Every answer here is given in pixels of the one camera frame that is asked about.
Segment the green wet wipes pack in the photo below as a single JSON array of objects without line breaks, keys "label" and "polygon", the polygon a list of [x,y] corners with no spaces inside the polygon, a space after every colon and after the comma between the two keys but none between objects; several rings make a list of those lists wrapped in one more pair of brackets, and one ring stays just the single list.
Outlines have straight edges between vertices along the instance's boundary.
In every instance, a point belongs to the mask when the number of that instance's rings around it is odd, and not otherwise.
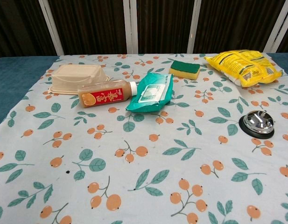
[{"label": "green wet wipes pack", "polygon": [[126,107],[131,112],[158,112],[171,101],[173,75],[149,72],[137,85],[137,95]]}]

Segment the white metal frame post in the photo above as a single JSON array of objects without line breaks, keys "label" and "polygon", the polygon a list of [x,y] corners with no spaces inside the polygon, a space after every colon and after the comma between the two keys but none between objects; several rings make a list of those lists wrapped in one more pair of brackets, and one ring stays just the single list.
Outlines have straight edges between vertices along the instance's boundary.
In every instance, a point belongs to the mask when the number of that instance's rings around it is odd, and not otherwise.
[{"label": "white metal frame post", "polygon": [[127,54],[138,54],[137,0],[123,0]]},{"label": "white metal frame post", "polygon": [[194,1],[193,13],[192,13],[192,19],[191,19],[191,25],[190,25],[190,34],[189,34],[188,45],[187,45],[187,54],[192,54],[194,50],[201,3],[202,3],[202,0]]},{"label": "white metal frame post", "polygon": [[53,14],[49,5],[49,1],[48,0],[38,0],[41,10],[42,10],[42,14],[44,16],[47,28],[49,30],[49,34],[50,37],[52,39],[53,42],[53,46],[55,48],[56,54],[58,56],[62,56],[64,55],[64,51],[63,51],[63,47],[61,44],[61,40],[58,34],[58,30],[55,24],[55,20],[53,18]]},{"label": "white metal frame post", "polygon": [[266,42],[263,52],[264,53],[276,53],[287,30],[288,30],[288,0],[285,0],[285,3],[274,24],[274,27]]}]

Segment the yellow and green sponge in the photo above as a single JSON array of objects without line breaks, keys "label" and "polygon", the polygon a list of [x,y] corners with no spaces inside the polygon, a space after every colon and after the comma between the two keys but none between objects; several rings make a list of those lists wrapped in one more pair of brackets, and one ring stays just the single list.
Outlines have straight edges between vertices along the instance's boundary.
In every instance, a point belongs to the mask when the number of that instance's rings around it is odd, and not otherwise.
[{"label": "yellow and green sponge", "polygon": [[200,64],[174,61],[170,66],[169,74],[172,74],[175,77],[196,80],[199,75],[200,68]]}]

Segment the juice bottle with red label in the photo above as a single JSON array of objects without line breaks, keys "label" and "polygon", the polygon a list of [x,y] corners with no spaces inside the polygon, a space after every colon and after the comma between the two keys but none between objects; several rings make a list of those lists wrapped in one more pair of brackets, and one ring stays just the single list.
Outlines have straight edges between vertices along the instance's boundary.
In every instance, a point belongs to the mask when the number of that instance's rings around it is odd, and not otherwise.
[{"label": "juice bottle with red label", "polygon": [[84,108],[124,102],[137,95],[136,82],[110,80],[78,86],[77,93]]}]

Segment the fruit and leaf print tablecloth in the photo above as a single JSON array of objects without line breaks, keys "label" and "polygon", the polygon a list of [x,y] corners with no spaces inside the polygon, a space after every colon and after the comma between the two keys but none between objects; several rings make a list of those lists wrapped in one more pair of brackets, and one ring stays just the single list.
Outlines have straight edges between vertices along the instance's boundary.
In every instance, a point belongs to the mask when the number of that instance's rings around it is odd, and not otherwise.
[{"label": "fruit and leaf print tablecloth", "polygon": [[[203,54],[0,58],[0,224],[288,224],[288,54],[267,58],[282,76],[248,88]],[[49,93],[61,65],[138,82],[175,60],[200,74],[160,112]],[[272,138],[241,130],[251,111]]]}]

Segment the chrome bell with black base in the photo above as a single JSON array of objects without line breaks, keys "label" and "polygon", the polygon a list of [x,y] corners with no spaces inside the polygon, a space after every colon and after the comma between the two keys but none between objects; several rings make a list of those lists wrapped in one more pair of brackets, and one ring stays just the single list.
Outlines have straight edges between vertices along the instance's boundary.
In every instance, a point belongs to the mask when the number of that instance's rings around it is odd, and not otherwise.
[{"label": "chrome bell with black base", "polygon": [[270,139],[274,135],[274,120],[266,111],[251,111],[239,119],[243,132],[257,139]]}]

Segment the yellow plastic snack bag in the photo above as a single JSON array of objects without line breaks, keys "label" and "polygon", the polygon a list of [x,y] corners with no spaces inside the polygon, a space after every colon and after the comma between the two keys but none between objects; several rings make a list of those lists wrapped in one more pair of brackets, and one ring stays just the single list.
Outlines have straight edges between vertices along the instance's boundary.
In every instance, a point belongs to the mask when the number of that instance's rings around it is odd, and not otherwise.
[{"label": "yellow plastic snack bag", "polygon": [[204,59],[241,87],[269,84],[282,76],[281,71],[277,71],[262,53],[255,50],[230,50]]}]

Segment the beige lidded food container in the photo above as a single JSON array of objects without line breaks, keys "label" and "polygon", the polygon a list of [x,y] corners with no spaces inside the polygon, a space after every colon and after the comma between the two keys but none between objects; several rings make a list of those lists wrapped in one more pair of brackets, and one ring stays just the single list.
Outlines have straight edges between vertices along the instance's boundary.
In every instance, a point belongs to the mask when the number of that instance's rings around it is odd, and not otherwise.
[{"label": "beige lidded food container", "polygon": [[49,93],[77,95],[78,87],[110,80],[99,65],[66,64],[52,74]]}]

